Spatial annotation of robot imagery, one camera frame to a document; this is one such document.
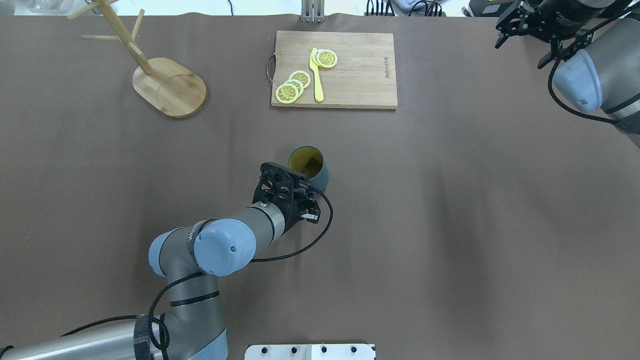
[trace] cable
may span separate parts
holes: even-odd
[[[416,8],[415,8],[416,6],[418,6],[418,4],[424,4],[424,16],[429,16],[429,17],[441,17],[442,16],[442,5],[437,3],[437,0],[420,0],[420,1],[418,1],[417,3],[413,4],[413,7],[411,8],[411,10],[409,10],[409,15],[407,15],[407,16],[411,16],[411,14],[413,14],[414,12],[415,13],[418,12],[418,10],[416,10]]]
[[[607,20],[599,23],[598,25],[594,26],[593,28],[591,28],[589,31],[585,32],[584,34],[582,34],[582,36],[580,36],[579,38],[576,38],[574,42],[571,43],[571,45],[569,45],[566,50],[569,50],[572,52],[572,49],[579,44],[580,42],[584,41],[585,38],[587,38],[588,36],[592,35],[593,33],[595,33],[596,31],[598,31],[599,29],[602,29],[604,26],[610,24],[611,22],[613,22],[614,20],[616,20],[617,18],[621,17],[622,15],[625,15],[629,12],[634,11],[635,9],[637,9],[640,6],[640,2],[633,4],[629,7],[627,7],[626,9],[622,10],[622,12],[620,12],[619,14],[608,18]],[[551,68],[551,72],[549,73],[549,79],[547,81],[547,88],[549,90],[549,95],[551,95],[551,98],[556,102],[556,104],[560,105],[560,107],[578,117],[582,117],[585,119],[589,119],[589,120],[595,120],[595,121],[601,121],[601,122],[605,122],[607,124],[611,124],[611,125],[616,125],[618,123],[618,121],[615,120],[611,120],[605,117],[599,117],[599,116],[595,116],[595,115],[589,115],[589,114],[585,114],[582,112],[579,112],[575,109],[570,108],[569,106],[567,106],[565,103],[562,102],[562,100],[560,100],[560,98],[558,98],[558,96],[556,95],[556,92],[554,91],[553,88],[553,79],[554,79],[554,75],[556,74],[556,69],[558,68],[558,65],[560,65],[560,61],[562,59],[560,57],[558,57],[556,59],[556,62],[554,63],[554,66]]]
[[[2,351],[0,351],[0,359],[2,359],[2,355],[4,355],[5,352],[7,352],[9,349],[12,349],[12,348],[13,348],[12,345],[4,347]]]
[[[331,221],[333,220],[333,206],[331,205],[329,198],[320,189],[310,186],[309,190],[313,191],[314,193],[318,193],[324,199],[324,201],[326,202],[326,205],[329,207],[329,221],[327,221],[326,226],[324,227],[324,230],[309,245],[307,245],[306,247],[296,252],[292,252],[290,254],[283,255],[283,256],[276,256],[275,258],[253,259],[250,261],[251,263],[266,263],[267,261],[276,261],[276,260],[292,258],[296,255],[302,254],[308,249],[311,249],[311,247],[313,247],[324,236],[324,234],[326,234],[326,232],[329,230],[329,227],[331,226]]]
[[[196,272],[193,273],[191,275],[187,275],[183,278],[177,279],[176,281],[173,281],[171,284],[165,286],[162,290],[160,290],[160,292],[158,293],[158,295],[156,295],[156,298],[154,299],[153,304],[151,304],[151,308],[149,309],[149,313],[147,314],[147,331],[149,333],[149,338],[151,340],[151,342],[154,344],[154,346],[156,348],[158,348],[159,350],[166,350],[169,347],[169,332],[165,329],[166,332],[166,336],[163,338],[166,338],[166,341],[163,341],[163,343],[158,343],[158,340],[156,339],[156,335],[153,332],[151,323],[152,320],[155,319],[154,318],[154,311],[156,310],[156,306],[158,305],[158,302],[160,301],[160,298],[162,297],[162,295],[164,295],[164,293],[166,293],[167,290],[169,290],[170,288],[180,284],[181,282],[185,282],[187,280],[191,280],[195,277],[198,276],[203,276],[204,273],[202,272]]]
[[[389,9],[391,9],[391,16],[396,16],[394,7],[391,5],[391,0],[387,1],[387,9],[385,10],[385,16],[389,16]]]
[[[137,319],[137,317],[138,317],[138,315],[114,316],[112,318],[107,318],[107,319],[103,319],[103,320],[99,320],[99,321],[96,321],[96,322],[89,323],[89,324],[84,325],[84,326],[80,326],[77,329],[71,330],[68,333],[66,333],[66,334],[64,334],[64,335],[62,335],[60,337],[62,338],[63,336],[73,335],[73,334],[75,334],[75,333],[77,333],[79,331],[82,331],[82,330],[85,330],[85,329],[89,329],[90,327],[94,327],[96,325],[102,325],[104,323],[114,322],[114,321],[119,321],[119,320],[135,320],[135,319]],[[162,329],[162,331],[164,331],[168,335],[168,330],[167,330],[164,322],[160,321],[157,318],[154,318],[152,321],[154,323],[158,324],[158,326]]]

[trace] blue-gray joint cap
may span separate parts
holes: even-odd
[[[193,244],[193,256],[203,272],[227,276],[253,259],[255,242],[255,235],[248,225],[224,218],[202,229]]]
[[[155,240],[151,243],[151,246],[149,247],[149,255],[148,255],[149,265],[151,265],[151,268],[154,270],[154,272],[158,276],[166,277],[166,274],[162,271],[162,268],[160,268],[160,252],[162,251],[162,246],[164,245],[164,242],[169,237],[169,235],[173,234],[174,231],[179,229],[182,229],[182,228],[177,227],[171,231],[167,231],[166,233],[158,236],[157,238],[155,238]]]
[[[588,113],[602,106],[602,87],[593,60],[584,50],[556,71],[558,90],[580,111]]]

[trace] cutting board handle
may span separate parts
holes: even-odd
[[[271,54],[271,56],[269,56],[269,59],[267,59],[267,79],[269,79],[269,82],[271,83],[271,86],[273,86],[273,75],[275,75],[276,72],[276,67],[275,65],[273,65],[273,75],[271,75],[271,59],[273,59],[273,63],[276,63],[276,51],[273,51],[273,54]]]

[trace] lemon slice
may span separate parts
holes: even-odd
[[[290,104],[298,99],[300,92],[296,85],[284,83],[276,89],[276,99],[283,104]]]
[[[314,62],[314,64],[316,64],[316,65],[320,66],[320,64],[318,64],[318,60],[316,59],[316,56],[315,56],[315,55],[313,55],[313,56],[311,57],[311,60]]]
[[[302,70],[292,72],[289,76],[289,79],[298,80],[302,83],[303,88],[305,89],[309,86],[309,84],[311,84],[311,76],[309,76],[308,72]]]
[[[318,49],[314,60],[318,66],[329,69],[338,63],[338,56],[329,49]]]
[[[305,91],[305,85],[300,80],[289,79],[284,82],[285,84],[293,84],[298,89],[298,97],[302,96],[302,93]]]

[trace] metal handle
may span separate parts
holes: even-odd
[[[271,86],[273,86],[273,76],[271,76],[271,74],[269,73],[269,70],[271,70],[271,59],[274,59],[275,61],[276,58],[276,52],[273,51],[273,54],[271,54],[271,56],[269,56],[269,59],[267,60],[267,79],[269,79],[269,82],[271,83]]]

